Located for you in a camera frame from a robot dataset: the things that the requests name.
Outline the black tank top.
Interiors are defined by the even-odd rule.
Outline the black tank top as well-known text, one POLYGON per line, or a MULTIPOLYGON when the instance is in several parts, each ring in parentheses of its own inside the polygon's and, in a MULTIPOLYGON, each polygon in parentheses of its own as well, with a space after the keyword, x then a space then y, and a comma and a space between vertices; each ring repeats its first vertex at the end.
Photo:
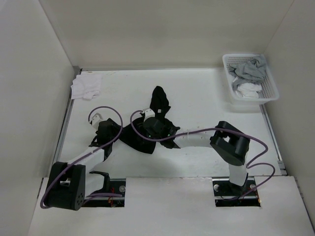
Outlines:
POLYGON ((149 139, 163 139, 175 135, 180 130, 180 127, 175 126, 165 117, 171 107, 162 87, 157 86, 153 90, 149 108, 155 113, 152 117, 142 115, 133 120, 131 124, 123 128, 120 135, 120 141, 145 154, 153 154, 156 142, 148 141, 141 136, 149 139))

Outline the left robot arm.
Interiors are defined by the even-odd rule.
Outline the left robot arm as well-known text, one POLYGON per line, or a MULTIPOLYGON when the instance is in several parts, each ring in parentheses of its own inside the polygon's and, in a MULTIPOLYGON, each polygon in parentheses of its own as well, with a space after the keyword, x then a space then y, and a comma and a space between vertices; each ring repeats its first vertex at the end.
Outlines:
POLYGON ((79 210, 87 201, 96 197, 120 197, 111 187, 108 173, 95 171, 96 165, 104 162, 112 152, 112 144, 122 132, 122 126, 112 119, 99 121, 96 136, 89 148, 67 162, 53 164, 42 208, 79 210))

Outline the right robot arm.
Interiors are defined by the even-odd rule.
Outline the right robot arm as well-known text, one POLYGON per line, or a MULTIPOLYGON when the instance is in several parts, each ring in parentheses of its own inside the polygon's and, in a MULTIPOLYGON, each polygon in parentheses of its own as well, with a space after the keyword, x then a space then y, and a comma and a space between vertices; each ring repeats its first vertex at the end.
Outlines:
MULTIPOLYGON (((163 139, 182 132, 173 124, 162 123, 157 118, 148 118, 142 125, 147 138, 163 139)), ((228 189, 233 194, 241 194, 246 189, 248 173, 245 167, 250 140, 238 135, 240 130, 226 121, 220 121, 218 130, 193 133, 186 131, 185 135, 159 141, 166 148, 204 147, 213 148, 217 154, 229 164, 228 189)))

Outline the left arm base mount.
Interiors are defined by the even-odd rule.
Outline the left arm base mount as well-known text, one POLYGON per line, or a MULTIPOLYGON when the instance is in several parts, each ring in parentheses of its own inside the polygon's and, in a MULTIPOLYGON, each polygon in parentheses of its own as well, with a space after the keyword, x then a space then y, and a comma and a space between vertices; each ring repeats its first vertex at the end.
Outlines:
POLYGON ((86 197, 82 207, 124 207, 126 195, 126 179, 110 179, 106 187, 86 197))

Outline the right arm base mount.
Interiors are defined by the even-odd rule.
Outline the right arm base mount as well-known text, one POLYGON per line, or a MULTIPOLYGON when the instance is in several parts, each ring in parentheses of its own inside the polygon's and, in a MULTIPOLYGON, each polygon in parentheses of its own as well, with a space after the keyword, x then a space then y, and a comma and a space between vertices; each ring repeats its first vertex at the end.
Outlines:
POLYGON ((216 207, 260 207, 253 177, 243 186, 232 184, 228 178, 214 178, 212 184, 216 207))

